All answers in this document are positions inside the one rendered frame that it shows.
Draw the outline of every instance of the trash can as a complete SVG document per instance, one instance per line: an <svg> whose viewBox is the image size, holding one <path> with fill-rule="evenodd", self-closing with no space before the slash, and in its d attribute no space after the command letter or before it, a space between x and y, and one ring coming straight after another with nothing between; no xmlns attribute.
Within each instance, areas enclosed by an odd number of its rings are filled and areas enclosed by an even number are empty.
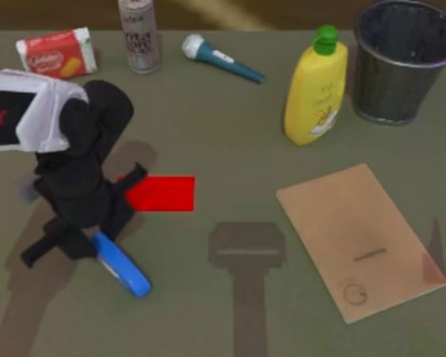
<svg viewBox="0 0 446 357"><path fill-rule="evenodd" d="M446 66L446 13L423 1L377 1L358 14L355 37L355 111L376 123L410 123Z"/></svg>

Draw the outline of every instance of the microphone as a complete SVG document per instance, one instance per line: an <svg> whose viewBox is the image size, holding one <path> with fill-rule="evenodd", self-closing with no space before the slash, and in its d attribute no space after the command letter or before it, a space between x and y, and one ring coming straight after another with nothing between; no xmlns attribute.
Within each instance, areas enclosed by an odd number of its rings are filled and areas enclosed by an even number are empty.
<svg viewBox="0 0 446 357"><path fill-rule="evenodd" d="M256 83L261 83L264 79L262 74L216 50L200 35L187 36L181 49L189 60L209 63Z"/></svg>

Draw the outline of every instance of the green cap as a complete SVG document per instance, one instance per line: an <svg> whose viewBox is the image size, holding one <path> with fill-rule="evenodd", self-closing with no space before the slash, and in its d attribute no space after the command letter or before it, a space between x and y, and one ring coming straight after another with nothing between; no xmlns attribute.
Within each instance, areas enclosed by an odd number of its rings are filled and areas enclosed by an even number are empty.
<svg viewBox="0 0 446 357"><path fill-rule="evenodd" d="M339 33L335 26L320 26L316 37L312 40L314 50L322 56L330 56L335 52L338 37Z"/></svg>

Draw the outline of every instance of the biscuit package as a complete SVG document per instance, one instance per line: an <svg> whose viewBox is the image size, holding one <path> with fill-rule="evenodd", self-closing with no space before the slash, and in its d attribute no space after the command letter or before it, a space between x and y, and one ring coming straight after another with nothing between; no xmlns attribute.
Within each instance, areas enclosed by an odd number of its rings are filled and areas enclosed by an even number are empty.
<svg viewBox="0 0 446 357"><path fill-rule="evenodd" d="M65 79L97 70L88 28L22 39L16 49L29 72Z"/></svg>

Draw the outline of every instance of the brown folder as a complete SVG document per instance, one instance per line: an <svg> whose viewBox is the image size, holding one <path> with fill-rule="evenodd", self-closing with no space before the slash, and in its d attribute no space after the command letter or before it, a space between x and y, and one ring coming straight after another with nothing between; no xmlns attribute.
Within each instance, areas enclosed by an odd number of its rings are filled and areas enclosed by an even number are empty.
<svg viewBox="0 0 446 357"><path fill-rule="evenodd" d="M446 278L365 164L277 191L346 323Z"/></svg>

